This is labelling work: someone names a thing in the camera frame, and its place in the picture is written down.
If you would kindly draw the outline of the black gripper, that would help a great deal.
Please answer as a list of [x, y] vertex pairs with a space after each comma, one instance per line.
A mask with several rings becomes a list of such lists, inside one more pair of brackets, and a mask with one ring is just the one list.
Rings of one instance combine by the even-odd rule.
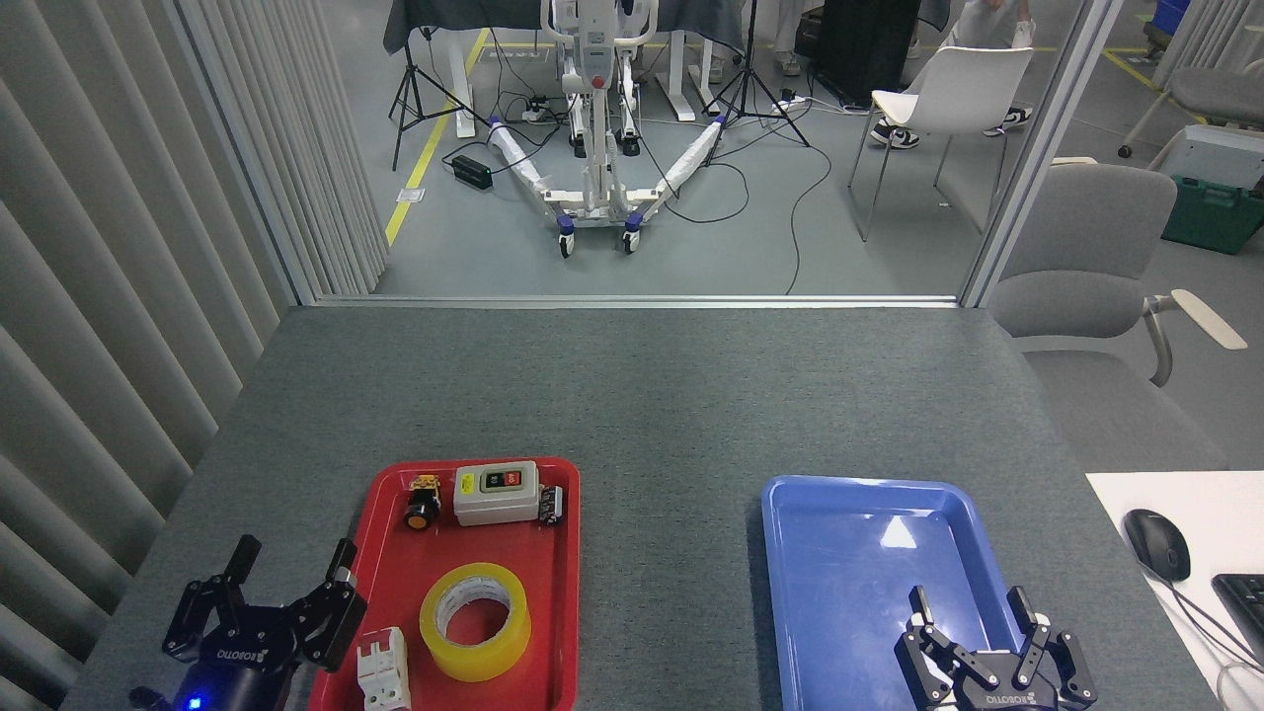
[[[1068, 630], [1052, 633], [1052, 622], [1036, 612], [1023, 587], [1007, 590], [1024, 644], [1019, 654], [967, 652], [935, 625], [921, 587], [908, 595], [913, 610], [895, 654], [908, 689], [919, 708], [1055, 710], [1088, 708], [1098, 700], [1079, 640]], [[1042, 676], [1044, 657], [1055, 662], [1060, 688]], [[988, 671], [997, 686], [988, 688]]]
[[[302, 657], [324, 671], [343, 665], [367, 614], [351, 563], [356, 545], [337, 543], [321, 584], [284, 612], [243, 612], [241, 584], [262, 543], [241, 535], [221, 576], [190, 581], [164, 635], [167, 657], [188, 663], [174, 710], [281, 710]], [[206, 631], [209, 615], [216, 626]]]

